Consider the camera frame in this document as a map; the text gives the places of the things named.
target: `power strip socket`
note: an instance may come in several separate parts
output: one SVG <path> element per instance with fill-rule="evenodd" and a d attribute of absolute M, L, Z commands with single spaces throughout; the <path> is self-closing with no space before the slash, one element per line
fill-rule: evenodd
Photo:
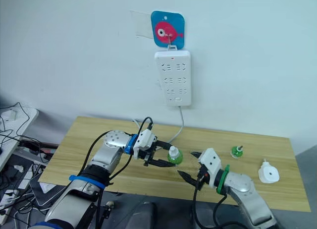
<path fill-rule="evenodd" d="M 3 198 L 1 199 L 1 202 L 0 202 L 0 211 L 11 205 L 13 202 L 14 202 L 14 198 L 16 198 L 19 194 L 19 190 L 13 190 L 13 189 L 8 189 L 5 193 L 4 193 L 4 196 Z M 3 226 L 5 224 L 5 221 L 7 219 L 7 215 L 6 214 L 10 214 L 10 211 L 11 211 L 11 207 L 10 208 L 7 208 L 5 209 L 5 214 L 4 215 L 0 215 L 0 225 Z"/>
<path fill-rule="evenodd" d="M 166 105 L 191 105 L 191 57 L 189 51 L 156 52 L 154 59 L 160 74 L 160 83 L 164 91 Z"/>

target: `gray floor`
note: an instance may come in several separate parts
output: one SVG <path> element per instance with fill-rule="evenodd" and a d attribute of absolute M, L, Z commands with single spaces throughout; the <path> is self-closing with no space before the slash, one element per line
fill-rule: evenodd
<path fill-rule="evenodd" d="M 273 210 L 273 213 L 286 229 L 316 229 L 317 228 L 317 146 L 311 148 L 296 157 L 307 197 L 309 199 L 311 211 L 310 213 L 292 212 Z M 115 202 L 115 209 L 108 220 L 103 224 L 104 229 L 124 229 L 134 209 L 145 201 L 154 202 L 158 207 L 158 222 L 156 229 L 191 229 L 192 225 L 189 217 L 189 208 L 191 201 L 177 200 L 151 196 L 141 196 L 132 194 L 116 195 L 105 192 L 102 205 L 107 201 Z M 208 203 L 209 207 L 213 208 L 215 204 Z M 243 219 L 240 216 L 239 209 L 235 206 L 222 205 L 218 211 L 219 221 L 240 221 Z M 25 219 L 25 215 L 19 215 L 20 219 Z M 32 213 L 31 223 L 43 220 L 44 216 L 37 211 Z M 14 223 L 11 219 L 8 223 L 2 226 L 3 229 L 14 228 Z M 19 223 L 19 228 L 25 228 L 25 225 Z"/>

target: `wooden table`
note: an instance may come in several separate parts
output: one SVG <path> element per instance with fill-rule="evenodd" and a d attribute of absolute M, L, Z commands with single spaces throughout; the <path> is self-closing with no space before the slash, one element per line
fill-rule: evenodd
<path fill-rule="evenodd" d="M 159 140 L 167 141 L 178 129 L 177 126 L 155 124 L 152 130 Z M 92 142 L 108 130 L 137 133 L 138 128 L 131 121 L 78 117 L 39 181 L 67 185 L 68 177 L 79 172 Z M 91 157 L 101 144 L 102 140 L 96 144 Z M 185 127 L 174 140 L 173 145 L 184 154 L 184 160 L 178 167 L 145 167 L 143 160 L 132 158 L 130 165 L 115 178 L 114 185 L 107 187 L 106 190 L 192 200 L 194 187 L 184 182 L 177 170 L 188 172 L 195 178 L 200 166 L 190 152 L 202 152 L 206 148 L 213 147 L 220 156 L 223 167 L 230 164 L 231 171 L 245 173 L 254 180 L 258 193 L 270 208 L 310 212 L 301 175 L 288 138 Z M 234 159 L 230 155 L 230 150 L 237 145 L 243 145 L 244 155 L 242 158 Z M 158 150 L 155 159 L 167 160 L 167 153 L 166 150 Z M 260 182 L 258 170 L 263 158 L 277 167 L 280 173 L 279 182 L 273 184 Z M 121 168 L 127 159 L 128 156 L 123 155 L 116 169 Z M 198 193 L 199 201 L 218 202 L 220 198 L 221 196 L 207 185 Z M 235 204 L 232 198 L 228 198 L 224 203 Z"/>

